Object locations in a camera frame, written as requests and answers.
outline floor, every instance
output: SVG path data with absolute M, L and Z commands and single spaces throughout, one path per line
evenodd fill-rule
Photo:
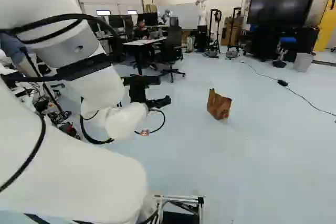
M 311 65 L 299 73 L 291 64 L 276 69 L 249 57 L 230 61 L 225 55 L 209 59 L 191 53 L 178 63 L 186 78 L 170 83 L 165 77 L 148 89 L 148 99 L 172 98 L 162 109 L 165 126 L 105 148 L 139 160 L 155 193 L 205 195 L 205 224 L 335 222 L 336 118 L 241 61 L 336 112 L 334 67 Z M 124 65 L 115 68 L 121 76 L 136 73 Z M 206 110 L 210 88 L 233 100 L 225 122 Z M 64 100 L 65 109 L 78 108 L 79 98 L 65 93 Z M 161 122 L 159 114 L 151 115 L 139 130 Z M 92 136 L 106 138 L 104 131 L 87 127 Z
M 336 52 L 331 52 L 330 49 L 326 49 L 323 52 L 316 52 L 314 60 L 335 64 Z

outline white table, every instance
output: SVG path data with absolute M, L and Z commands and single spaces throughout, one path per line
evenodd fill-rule
M 138 67 L 138 73 L 140 75 L 142 75 L 142 68 L 141 68 L 141 60 L 140 60 L 140 50 L 139 50 L 139 48 L 141 46 L 146 46 L 146 45 L 154 44 L 154 43 L 157 43 L 157 42 L 163 42 L 166 39 L 167 39 L 167 37 L 162 37 L 160 39 L 139 39 L 139 40 L 123 43 L 124 46 L 135 48 L 135 50 L 134 50 L 135 55 L 134 56 L 135 56 L 135 61 L 137 62 L 136 65 Z
M 123 45 L 124 46 L 143 46 L 143 45 L 153 44 L 156 42 L 161 42 L 166 39 L 167 37 L 161 37 L 160 39 L 139 39 L 139 40 L 123 43 Z

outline black office chair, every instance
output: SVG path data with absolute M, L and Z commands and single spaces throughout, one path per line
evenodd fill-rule
M 157 63 L 169 65 L 169 69 L 164 69 L 160 76 L 165 76 L 170 73 L 171 82 L 174 82 L 173 74 L 181 74 L 185 77 L 185 73 L 179 72 L 178 69 L 173 69 L 173 65 L 178 60 L 183 60 L 182 54 L 182 28 L 180 26 L 171 26 L 168 28 L 168 36 L 166 41 L 160 46 L 161 52 L 155 55 Z
M 125 24 L 125 34 L 127 36 L 127 41 L 134 40 L 134 23 L 131 15 L 123 16 L 124 24 Z

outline whiteboard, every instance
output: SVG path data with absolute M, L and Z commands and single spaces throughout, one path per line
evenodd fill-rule
M 160 5 L 158 6 L 157 11 L 162 15 L 167 9 L 172 12 L 171 17 L 179 18 L 178 24 L 182 29 L 197 29 L 200 9 L 195 3 Z

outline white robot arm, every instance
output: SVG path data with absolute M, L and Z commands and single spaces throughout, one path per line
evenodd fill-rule
M 86 20 L 32 27 L 38 20 L 81 14 L 75 0 L 0 2 L 0 29 L 15 33 L 47 65 L 60 72 L 73 71 L 76 68 L 68 67 L 77 62 L 91 64 L 103 58 Z M 84 98 L 83 115 L 100 110 L 96 123 L 104 124 L 112 138 L 126 138 L 148 109 L 138 102 L 114 109 L 124 96 L 123 81 L 113 66 L 95 66 L 94 71 L 88 68 L 68 79 L 68 84 Z M 145 171 L 139 162 L 46 125 L 15 99 L 1 79 L 0 93 L 0 210 L 94 223 L 135 223 L 146 195 Z

